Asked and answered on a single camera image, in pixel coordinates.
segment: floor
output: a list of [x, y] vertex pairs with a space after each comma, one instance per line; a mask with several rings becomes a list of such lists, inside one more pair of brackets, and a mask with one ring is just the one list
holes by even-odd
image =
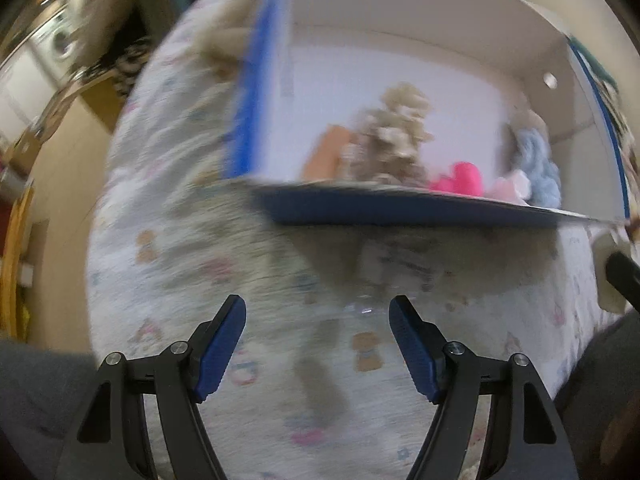
[[80, 98], [44, 144], [31, 172], [34, 202], [25, 260], [34, 265], [26, 291], [29, 343], [90, 350], [84, 264], [111, 136]]

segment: screw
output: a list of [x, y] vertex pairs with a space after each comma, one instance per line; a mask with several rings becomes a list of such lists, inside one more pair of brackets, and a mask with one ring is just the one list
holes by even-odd
[[171, 345], [171, 353], [172, 354], [184, 354], [187, 351], [189, 345], [186, 341], [176, 341]]
[[513, 362], [518, 366], [527, 366], [529, 364], [529, 358], [524, 354], [514, 354]]
[[444, 348], [447, 352], [453, 355], [462, 355], [465, 353], [465, 346], [457, 341], [449, 341]]
[[108, 365], [116, 365], [120, 362], [121, 357], [122, 356], [120, 355], [120, 352], [111, 352], [109, 355], [107, 355], [105, 361]]

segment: gray pants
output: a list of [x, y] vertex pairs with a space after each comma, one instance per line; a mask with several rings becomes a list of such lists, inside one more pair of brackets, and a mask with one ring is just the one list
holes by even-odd
[[0, 429], [37, 480], [54, 478], [63, 439], [94, 373], [91, 355], [0, 339]]

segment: bed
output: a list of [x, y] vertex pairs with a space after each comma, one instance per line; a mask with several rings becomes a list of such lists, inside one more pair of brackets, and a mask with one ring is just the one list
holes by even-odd
[[[114, 133], [86, 277], [97, 356], [159, 352], [240, 294], [246, 328], [219, 391], [200, 407], [234, 479], [407, 475], [434, 407], [416, 392], [388, 327], [395, 294], [477, 354], [524, 352], [555, 395], [616, 319], [598, 306], [590, 229], [273, 224], [250, 183], [222, 178], [240, 92], [193, 48], [224, 1], [198, 0], [185, 13]], [[403, 271], [406, 259], [423, 269], [419, 279]], [[165, 478], [157, 410], [146, 408]], [[468, 478], [487, 409], [482, 400]]]

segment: washing machine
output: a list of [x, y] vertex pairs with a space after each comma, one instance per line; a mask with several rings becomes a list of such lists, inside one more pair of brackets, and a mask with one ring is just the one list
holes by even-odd
[[72, 22], [66, 10], [62, 9], [43, 23], [30, 39], [34, 54], [43, 69], [59, 86], [69, 81], [74, 62], [75, 42], [72, 40], [72, 32]]

